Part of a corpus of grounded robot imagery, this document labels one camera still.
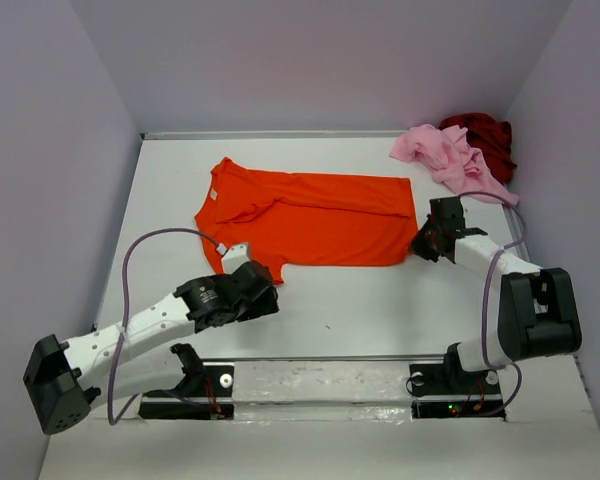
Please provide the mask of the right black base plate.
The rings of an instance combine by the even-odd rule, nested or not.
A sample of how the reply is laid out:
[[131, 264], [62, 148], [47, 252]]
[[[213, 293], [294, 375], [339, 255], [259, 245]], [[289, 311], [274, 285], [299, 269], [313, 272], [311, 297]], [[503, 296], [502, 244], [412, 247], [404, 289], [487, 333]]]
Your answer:
[[414, 420], [505, 419], [504, 397], [494, 371], [453, 376], [442, 363], [414, 363], [405, 381]]

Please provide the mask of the dark red t shirt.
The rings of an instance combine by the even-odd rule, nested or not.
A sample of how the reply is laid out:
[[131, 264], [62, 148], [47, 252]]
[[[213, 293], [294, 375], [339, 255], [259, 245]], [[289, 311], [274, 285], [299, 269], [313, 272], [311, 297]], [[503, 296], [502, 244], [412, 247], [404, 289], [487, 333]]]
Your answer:
[[472, 112], [450, 116], [439, 124], [441, 130], [451, 126], [466, 128], [468, 144], [482, 151], [492, 176], [503, 185], [511, 182], [517, 165], [511, 156], [513, 131], [510, 122]]

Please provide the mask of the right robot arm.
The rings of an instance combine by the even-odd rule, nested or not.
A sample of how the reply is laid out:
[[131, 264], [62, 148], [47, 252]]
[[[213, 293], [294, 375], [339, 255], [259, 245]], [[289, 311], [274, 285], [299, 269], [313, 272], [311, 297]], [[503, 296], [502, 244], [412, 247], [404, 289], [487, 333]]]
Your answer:
[[451, 391], [491, 371], [538, 357], [569, 355], [582, 345], [571, 277], [562, 268], [545, 269], [500, 246], [480, 228], [468, 227], [460, 197], [432, 199], [424, 226], [410, 245], [412, 254], [436, 262], [446, 258], [484, 281], [477, 338], [452, 344], [439, 364], [413, 366], [411, 391]]

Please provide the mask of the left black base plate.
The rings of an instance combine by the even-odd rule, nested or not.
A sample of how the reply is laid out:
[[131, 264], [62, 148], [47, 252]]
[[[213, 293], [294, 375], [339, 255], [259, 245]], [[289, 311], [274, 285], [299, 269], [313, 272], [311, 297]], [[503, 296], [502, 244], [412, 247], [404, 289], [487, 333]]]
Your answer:
[[173, 395], [162, 391], [145, 394], [138, 415], [145, 420], [232, 420], [234, 371], [233, 363], [208, 362], [196, 386], [179, 387]]

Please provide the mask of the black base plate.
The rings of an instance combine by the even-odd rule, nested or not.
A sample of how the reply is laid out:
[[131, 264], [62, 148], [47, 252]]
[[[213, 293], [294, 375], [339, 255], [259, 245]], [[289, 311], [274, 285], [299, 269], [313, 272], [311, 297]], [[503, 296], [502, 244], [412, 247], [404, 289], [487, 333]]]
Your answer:
[[504, 397], [494, 371], [453, 376], [442, 363], [414, 363], [405, 381], [414, 420], [505, 419]]
[[162, 391], [145, 394], [138, 415], [145, 420], [232, 420], [234, 371], [233, 363], [208, 362], [196, 386], [179, 387], [173, 395]]

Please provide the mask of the orange t shirt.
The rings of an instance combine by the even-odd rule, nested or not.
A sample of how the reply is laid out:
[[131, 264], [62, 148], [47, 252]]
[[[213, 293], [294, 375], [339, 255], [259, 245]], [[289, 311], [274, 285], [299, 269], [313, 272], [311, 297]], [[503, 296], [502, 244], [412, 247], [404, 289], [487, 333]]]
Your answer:
[[248, 243], [277, 284], [288, 264], [400, 264], [419, 230], [407, 178], [255, 170], [229, 158], [212, 169], [195, 222], [227, 247]]

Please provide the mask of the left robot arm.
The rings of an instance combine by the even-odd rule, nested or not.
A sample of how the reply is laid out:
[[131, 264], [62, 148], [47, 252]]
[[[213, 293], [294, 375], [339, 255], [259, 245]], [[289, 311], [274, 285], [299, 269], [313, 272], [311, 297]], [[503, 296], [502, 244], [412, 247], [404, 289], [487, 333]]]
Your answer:
[[104, 329], [64, 341], [43, 337], [23, 374], [42, 432], [61, 433], [118, 399], [196, 387], [204, 366], [187, 337], [278, 310], [269, 269], [247, 261], [231, 274], [189, 280]]

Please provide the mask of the pink t shirt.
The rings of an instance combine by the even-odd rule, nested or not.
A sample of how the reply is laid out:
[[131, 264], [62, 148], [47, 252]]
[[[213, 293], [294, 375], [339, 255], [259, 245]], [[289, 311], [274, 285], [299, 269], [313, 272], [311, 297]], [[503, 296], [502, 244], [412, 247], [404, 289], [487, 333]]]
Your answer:
[[396, 139], [389, 156], [423, 164], [436, 183], [455, 194], [469, 194], [487, 203], [504, 199], [517, 205], [519, 196], [492, 175], [482, 151], [469, 145], [467, 131], [457, 125], [443, 130], [430, 124], [412, 127]]

